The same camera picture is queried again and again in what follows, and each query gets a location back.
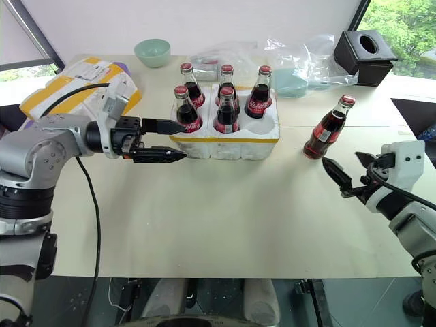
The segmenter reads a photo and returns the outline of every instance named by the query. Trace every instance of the plastic bag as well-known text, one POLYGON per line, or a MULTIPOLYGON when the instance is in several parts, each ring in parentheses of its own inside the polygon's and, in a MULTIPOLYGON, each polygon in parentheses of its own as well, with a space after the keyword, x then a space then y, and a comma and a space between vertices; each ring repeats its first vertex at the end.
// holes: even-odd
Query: plastic bag
POLYGON ((280 97, 302 97, 308 90, 355 85, 358 74, 349 75, 334 60, 334 37, 318 35, 304 44, 287 46, 269 38, 264 47, 272 67, 272 87, 280 97))
POLYGON ((219 70, 222 65, 230 64, 234 69, 234 82, 242 85, 255 80, 258 65, 251 55, 257 49, 257 42, 224 42, 190 56, 193 72, 198 81, 219 81, 219 70))

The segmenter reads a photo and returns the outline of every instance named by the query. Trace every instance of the coca-cola bottle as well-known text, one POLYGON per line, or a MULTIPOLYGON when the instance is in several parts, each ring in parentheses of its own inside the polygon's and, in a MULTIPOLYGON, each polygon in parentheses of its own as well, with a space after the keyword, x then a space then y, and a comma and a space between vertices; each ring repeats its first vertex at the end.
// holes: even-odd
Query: coca-cola bottle
POLYGON ((251 118, 262 118, 273 102, 270 96, 271 67, 260 66, 258 80, 245 103, 245 113, 251 118))
POLYGON ((188 88, 192 104, 198 109, 204 103, 205 97, 197 83, 196 77, 193 75, 192 64, 182 63, 180 65, 180 71, 183 78, 182 83, 188 88))
POLYGON ((197 113, 196 107, 189 99, 187 87, 183 85, 176 87, 174 94, 176 95, 177 121, 185 126, 186 133, 199 130, 203 122, 197 113))
POLYGON ((319 159, 326 154, 328 147, 336 142, 341 133, 348 110, 354 105, 355 101, 353 97, 343 95, 333 110, 324 116, 303 148, 303 152, 307 157, 319 159))
POLYGON ((219 83, 218 96, 215 99, 215 103, 217 106, 219 106, 220 93, 223 87, 231 87, 233 89, 234 107, 236 108, 236 113, 239 114, 240 113, 239 98, 238 95, 236 94, 236 89, 234 88, 234 84, 233 84, 233 66, 231 65, 221 66, 221 81, 219 83))
POLYGON ((238 114, 234 107, 234 91, 231 87, 223 87, 219 97, 221 101, 213 127, 221 133, 234 133, 239 130, 238 114))

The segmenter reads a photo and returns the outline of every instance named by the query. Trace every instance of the yellow tape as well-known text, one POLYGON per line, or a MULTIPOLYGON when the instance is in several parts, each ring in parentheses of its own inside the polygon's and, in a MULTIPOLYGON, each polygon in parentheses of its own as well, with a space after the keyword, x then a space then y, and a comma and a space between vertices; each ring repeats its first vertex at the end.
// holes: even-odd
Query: yellow tape
POLYGON ((127 114, 130 109, 132 109, 139 102, 139 100, 141 100, 141 92, 136 90, 135 93, 131 95, 129 102, 124 108, 123 115, 127 114))
POLYGON ((31 95, 23 104, 20 105, 21 111, 23 111, 29 118, 32 118, 30 111, 34 109, 38 104, 48 99, 53 93, 62 89, 65 85, 68 85, 73 78, 68 76, 59 76, 56 80, 53 80, 45 89, 38 91, 31 95))
POLYGON ((94 63, 98 63, 100 61, 102 61, 102 60, 99 59, 99 58, 89 57, 89 58, 86 58, 84 62, 85 63, 92 63, 92 64, 94 64, 94 63))
POLYGON ((277 143, 278 138, 178 138, 170 136, 175 142, 226 142, 226 143, 277 143))
POLYGON ((67 112, 71 112, 72 109, 74 109, 79 103, 86 100, 87 97, 93 94, 95 91, 96 89, 89 89, 72 95, 64 102, 61 102, 54 107, 50 114, 65 114, 67 112))
POLYGON ((237 91, 251 90, 253 87, 234 87, 237 91))

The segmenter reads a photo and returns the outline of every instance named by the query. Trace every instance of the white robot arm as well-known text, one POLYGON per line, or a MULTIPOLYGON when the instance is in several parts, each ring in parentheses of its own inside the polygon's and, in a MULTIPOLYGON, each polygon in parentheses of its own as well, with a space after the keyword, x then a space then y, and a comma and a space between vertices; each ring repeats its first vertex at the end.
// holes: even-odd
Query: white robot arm
POLYGON ((174 134, 173 121, 121 116, 129 101, 125 81, 111 83, 97 121, 87 116, 43 116, 0 140, 0 326, 31 323, 33 284, 53 271, 57 235, 51 203, 62 167, 72 157, 103 152, 135 163, 170 163, 186 154, 145 148, 146 132, 174 134))
POLYGON ((382 213, 389 228, 413 256, 422 275, 425 300, 424 327, 436 326, 436 206, 410 193, 424 172, 424 141, 385 144, 375 157, 357 152, 367 174, 365 185, 353 188, 351 178, 334 160, 323 158, 327 174, 339 185, 344 198, 356 196, 372 213, 382 213))

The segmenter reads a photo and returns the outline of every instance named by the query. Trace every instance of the styrofoam bottle holder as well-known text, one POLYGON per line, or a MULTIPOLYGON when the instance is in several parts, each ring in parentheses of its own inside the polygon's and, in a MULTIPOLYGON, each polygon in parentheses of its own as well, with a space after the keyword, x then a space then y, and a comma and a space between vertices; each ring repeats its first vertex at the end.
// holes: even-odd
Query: styrofoam bottle holder
MULTIPOLYGON (((279 116, 277 114, 277 98, 271 91, 272 104, 265 110, 261 119, 254 119, 244 111, 245 102, 251 90, 236 91, 239 96, 240 114, 238 116, 239 131, 223 134, 215 130, 213 120, 218 106, 213 101, 218 93, 219 85, 212 88, 202 87, 206 101, 198 110, 203 119, 203 126, 193 133, 178 133, 170 138, 178 144, 182 151, 191 158, 223 160, 262 160, 267 158, 279 141, 279 116)), ((176 120, 175 105, 171 119, 176 120)))

